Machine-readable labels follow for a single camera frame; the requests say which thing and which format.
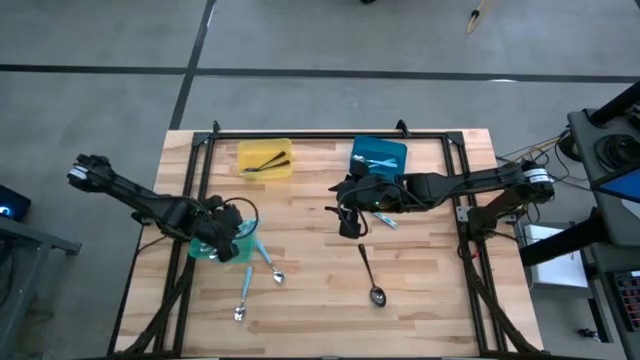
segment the screen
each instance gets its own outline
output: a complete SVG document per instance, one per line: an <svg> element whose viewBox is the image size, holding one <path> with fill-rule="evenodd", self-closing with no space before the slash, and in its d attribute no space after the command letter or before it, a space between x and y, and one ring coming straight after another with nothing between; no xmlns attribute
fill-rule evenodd
<svg viewBox="0 0 640 360"><path fill-rule="evenodd" d="M600 185L601 189L608 190L635 202L640 199L640 169L628 172L620 177L609 180Z"/></svg>
<svg viewBox="0 0 640 360"><path fill-rule="evenodd" d="M0 216L22 221L31 200L0 185Z"/></svg>

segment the floor line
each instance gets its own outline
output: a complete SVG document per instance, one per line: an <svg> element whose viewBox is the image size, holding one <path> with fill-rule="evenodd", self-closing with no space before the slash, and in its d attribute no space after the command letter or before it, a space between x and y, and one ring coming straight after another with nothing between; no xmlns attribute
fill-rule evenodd
<svg viewBox="0 0 640 360"><path fill-rule="evenodd" d="M180 86L180 92L178 93L178 99L176 100L176 106L173 108L173 115L171 115L171 123L169 123L169 130L180 129L182 123L182 115L184 109L187 106L187 100L189 99L189 93L191 92L191 85L193 84L193 78L196 74L196 67L198 61L200 61L200 54L204 47L204 40L207 37L209 31L209 24L213 17L213 8L216 4L216 0L207 0L207 4L204 7L202 14L202 20L200 21L200 28L198 29L198 35L196 41L193 44L193 50L191 51L191 57L189 58L189 65L187 66L187 72L182 79L182 86Z"/></svg>

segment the black metal frame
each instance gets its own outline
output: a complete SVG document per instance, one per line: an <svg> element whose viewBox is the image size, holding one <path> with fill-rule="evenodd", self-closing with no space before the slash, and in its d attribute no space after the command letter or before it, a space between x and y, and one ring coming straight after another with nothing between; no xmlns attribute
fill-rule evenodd
<svg viewBox="0 0 640 360"><path fill-rule="evenodd" d="M220 127L217 122L214 123L213 132L196 132L193 135L193 140L191 144L191 152L189 155L189 161L187 166L187 174L185 176L184 183L184 195L190 195L192 190L193 177L195 173L195 165L198 157L198 150L202 145L206 144L206 153L205 160L203 164L202 177L200 180L200 187L198 190L198 199L204 200L207 193L207 185L211 170L211 159L213 156L213 150L215 146L216 140L229 140L229 139L269 139L269 138L290 138L290 139L353 139L358 135L367 135L373 136L377 138L384 139L433 139L439 140L442 144L443 154L445 165L447 169L447 173L449 175L453 175L455 173L455 165L453 161L452 155L452 146L458 151L459 160L461 164L462 172L469 172L469 161L466 154L466 147L464 144L463 134L458 131L452 132L410 132L407 129L404 121L400 120L396 126L396 131L389 132L370 132L370 131L305 131L305 132L287 132L287 131L277 131L277 132L221 132ZM475 196L470 195L467 197L469 201L469 205L476 206ZM455 207L461 204L461 199L456 197L453 199L454 213ZM456 218L456 223L458 225L458 229L461 228L460 221ZM469 255L469 247L468 242L473 239L466 238L466 235L462 231L458 231L458 237L461 246L461 251L466 255ZM478 245L478 253L479 253L479 261L482 268L482 277L484 280L484 284L487 287L487 290L492 295L492 297L496 298L496 290L493 281L493 276L491 274L491 265L489 263L489 256L487 253L486 246L483 241L479 241ZM174 289L174 281L177 275L177 267L180 259L180 248L182 247L182 243L174 242L173 248L171 251L171 257L169 260L167 279L165 284L165 293L164 299L169 297L169 294ZM131 276L133 274L133 269L135 267L135 259L131 266L131 271L129 272L129 279L127 284L131 282ZM126 304L126 298L128 296L128 285L125 293L123 295L123 299L120 306L120 311L118 313L118 318L116 320L116 324L114 326L111 344L109 346L109 350L106 358L108 359L164 359L164 358L180 358L182 353L182 345L184 342L184 333L187 321L187 313L189 307L189 296L191 293L191 281L193 279L193 272L195 268L195 259L189 257L187 259L187 263L183 270L183 275L189 275L189 284L181 293L181 302L180 308L178 312L178 318L176 323L176 331L175 338L173 341L172 349L169 351L164 350L164 337L166 334L166 322L163 324L162 329L158 332L159 336L156 336L155 343L153 345L153 352L145 353L145 354L116 354L114 353L115 343L118 336L118 332L120 329L120 324L122 320L122 315L124 311L124 307ZM519 354L519 353L509 353L506 345L505 335L503 329L497 323L493 315L491 316L493 323L493 331L495 333L496 338L496 351L492 351L488 349L487 338L484 328L484 322L482 320L482 310L480 308L480 302L478 299L478 294L476 290L469 285L469 278L465 272L465 277L468 284L468 292L469 292L469 303L471 306L472 313L472 321L476 334L476 341L478 344L479 356L485 355L505 355L510 358L520 358L519 356L523 356L522 358L532 358L531 354ZM564 357L551 356L547 354L540 354L540 358L544 359L565 359Z"/></svg>

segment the metal bracket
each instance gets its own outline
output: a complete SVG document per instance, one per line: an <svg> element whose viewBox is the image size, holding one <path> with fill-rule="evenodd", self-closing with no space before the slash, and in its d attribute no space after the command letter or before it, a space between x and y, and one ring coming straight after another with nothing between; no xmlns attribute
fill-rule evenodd
<svg viewBox="0 0 640 360"><path fill-rule="evenodd" d="M456 217L460 222L469 222L469 217L467 216L467 212L471 210L473 206L456 206ZM518 221L518 218L515 215L505 215L498 219L500 223L515 223Z"/></svg>
<svg viewBox="0 0 640 360"><path fill-rule="evenodd" d="M200 145L205 144L210 137L211 137L211 133L203 133L203 132L193 133L193 140L191 141L191 146L199 147Z"/></svg>
<svg viewBox="0 0 640 360"><path fill-rule="evenodd" d="M398 120L398 123L396 124L396 130L402 131L402 135L405 137L405 139L411 137L411 131L409 131L407 123L405 123L404 120Z"/></svg>
<svg viewBox="0 0 640 360"><path fill-rule="evenodd" d="M449 141L458 146L464 146L464 135L460 131L447 132L447 138L449 138Z"/></svg>

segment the dark floor stripe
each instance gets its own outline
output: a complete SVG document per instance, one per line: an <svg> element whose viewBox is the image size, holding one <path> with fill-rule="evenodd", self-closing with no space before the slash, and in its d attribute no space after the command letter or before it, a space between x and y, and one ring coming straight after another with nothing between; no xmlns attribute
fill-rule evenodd
<svg viewBox="0 0 640 360"><path fill-rule="evenodd" d="M410 71L356 70L295 70L295 69L234 69L199 68L199 76L264 77L264 78L334 78L334 79L395 79L395 80L451 80L451 81L517 81L548 83L632 84L640 76L607 75L527 75L491 73L443 73Z"/></svg>
<svg viewBox="0 0 640 360"><path fill-rule="evenodd" d="M142 67L142 66L67 66L67 65L12 65L0 64L0 71L36 72L64 74L140 74L140 75L183 75L184 67Z"/></svg>
<svg viewBox="0 0 640 360"><path fill-rule="evenodd" d="M202 20L200 21L200 28L198 29L198 35L196 36L196 41L193 44L193 50L191 51L191 57L189 58L187 72L182 80L182 86L180 86L180 93L176 100L176 106L173 108L173 115L171 116L169 130L180 129L182 115L184 115L184 109L187 107L187 100L189 99L189 93L191 92L191 85L193 84L193 78L196 74L196 67L200 61L200 54L204 47L204 40L207 37L207 32L209 31L209 21L213 16L213 6L215 3L216 0L207 0L207 5L204 8Z"/></svg>

